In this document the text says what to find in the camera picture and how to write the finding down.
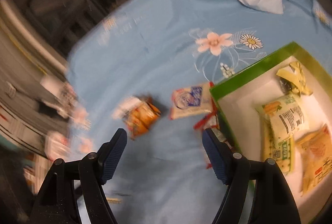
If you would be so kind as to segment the white red plastic bag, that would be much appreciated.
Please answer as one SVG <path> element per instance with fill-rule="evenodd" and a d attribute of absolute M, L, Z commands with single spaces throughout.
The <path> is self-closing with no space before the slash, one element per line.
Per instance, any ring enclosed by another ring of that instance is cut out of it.
<path fill-rule="evenodd" d="M 44 152 L 52 162 L 59 158 L 67 161 L 70 153 L 69 139 L 57 131 L 49 131 L 45 138 Z"/>

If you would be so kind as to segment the green cardboard box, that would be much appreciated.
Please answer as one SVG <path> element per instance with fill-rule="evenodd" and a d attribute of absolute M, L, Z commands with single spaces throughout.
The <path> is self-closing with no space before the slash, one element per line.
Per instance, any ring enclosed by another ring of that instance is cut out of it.
<path fill-rule="evenodd" d="M 300 221 L 314 223 L 331 201 L 331 75 L 290 43 L 212 87 L 222 131 L 250 160 L 273 159 Z"/>

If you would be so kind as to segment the blue floral tablecloth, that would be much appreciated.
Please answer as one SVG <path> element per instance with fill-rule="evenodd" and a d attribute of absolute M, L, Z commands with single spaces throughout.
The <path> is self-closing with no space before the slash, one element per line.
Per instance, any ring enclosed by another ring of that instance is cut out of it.
<path fill-rule="evenodd" d="M 68 159 L 80 160 L 123 127 L 113 113 L 150 95 L 162 117 L 128 142 L 104 192 L 119 223 L 211 223 L 225 186 L 205 166 L 193 129 L 170 120 L 176 89 L 225 79 L 297 42 L 331 70 L 331 15 L 317 0 L 130 0 L 72 50 L 67 79 L 78 96 Z"/>

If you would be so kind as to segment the pale green corn snack bag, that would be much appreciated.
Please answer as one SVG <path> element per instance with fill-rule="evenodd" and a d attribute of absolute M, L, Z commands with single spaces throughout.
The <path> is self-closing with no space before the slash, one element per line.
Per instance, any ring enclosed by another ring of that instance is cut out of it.
<path fill-rule="evenodd" d="M 272 117 L 281 118 L 288 125 L 288 133 L 295 135 L 309 130 L 308 116 L 303 107 L 301 98 L 293 93 L 286 94 L 272 102 L 256 107 L 256 111 Z"/>

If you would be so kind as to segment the white blue snack bag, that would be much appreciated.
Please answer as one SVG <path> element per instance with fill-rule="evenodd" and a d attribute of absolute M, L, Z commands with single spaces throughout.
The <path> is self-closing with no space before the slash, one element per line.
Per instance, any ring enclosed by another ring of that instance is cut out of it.
<path fill-rule="evenodd" d="M 115 120 L 123 119 L 130 113 L 130 111 L 137 108 L 141 103 L 142 101 L 140 98 L 129 96 L 118 104 L 111 116 Z"/>

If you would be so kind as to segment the orange panda snack bag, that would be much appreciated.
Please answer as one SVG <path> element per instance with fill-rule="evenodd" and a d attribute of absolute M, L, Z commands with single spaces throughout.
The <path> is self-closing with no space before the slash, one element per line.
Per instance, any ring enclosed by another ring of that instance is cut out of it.
<path fill-rule="evenodd" d="M 161 116 L 161 111 L 153 105 L 151 97 L 144 96 L 140 100 L 142 103 L 123 118 L 131 140 L 148 133 Z"/>

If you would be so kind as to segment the gold black snack bag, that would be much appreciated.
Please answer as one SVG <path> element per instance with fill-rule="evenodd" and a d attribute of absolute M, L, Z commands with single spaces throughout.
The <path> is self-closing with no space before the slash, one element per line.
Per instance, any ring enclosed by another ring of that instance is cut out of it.
<path fill-rule="evenodd" d="M 310 96 L 313 91 L 308 87 L 302 65 L 293 61 L 288 66 L 279 69 L 276 73 L 284 94 L 294 93 L 298 96 Z"/>

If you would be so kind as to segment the yellow rice cake bag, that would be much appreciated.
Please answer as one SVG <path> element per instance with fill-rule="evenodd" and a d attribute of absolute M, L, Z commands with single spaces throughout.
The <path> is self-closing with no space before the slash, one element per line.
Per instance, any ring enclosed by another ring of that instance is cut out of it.
<path fill-rule="evenodd" d="M 295 146 L 302 160 L 302 194 L 306 194 L 331 172 L 331 135 L 328 125 L 307 133 L 296 141 Z"/>

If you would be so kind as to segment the red white snack pack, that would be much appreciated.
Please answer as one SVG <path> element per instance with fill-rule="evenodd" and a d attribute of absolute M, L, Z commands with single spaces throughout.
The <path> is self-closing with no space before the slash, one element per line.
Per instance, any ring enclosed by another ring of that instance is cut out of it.
<path fill-rule="evenodd" d="M 221 125 L 220 125 L 220 117 L 218 114 L 218 110 L 216 108 L 216 105 L 214 102 L 212 102 L 213 110 L 212 112 L 205 115 L 200 121 L 198 121 L 194 126 L 194 130 L 197 132 L 198 137 L 201 138 L 203 135 L 203 132 L 206 129 L 212 129 L 212 132 L 215 134 L 217 139 L 227 144 L 231 152 L 234 152 L 234 148 L 231 143 L 227 140 L 227 138 L 224 136 L 224 134 L 221 132 Z"/>

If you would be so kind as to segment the white red rice cracker pack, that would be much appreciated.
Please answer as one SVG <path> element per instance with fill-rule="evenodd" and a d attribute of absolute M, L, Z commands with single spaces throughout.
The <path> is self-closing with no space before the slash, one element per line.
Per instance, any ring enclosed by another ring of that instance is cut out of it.
<path fill-rule="evenodd" d="M 214 104 L 210 94 L 212 82 L 180 88 L 173 91 L 170 119 L 196 116 L 214 111 Z"/>

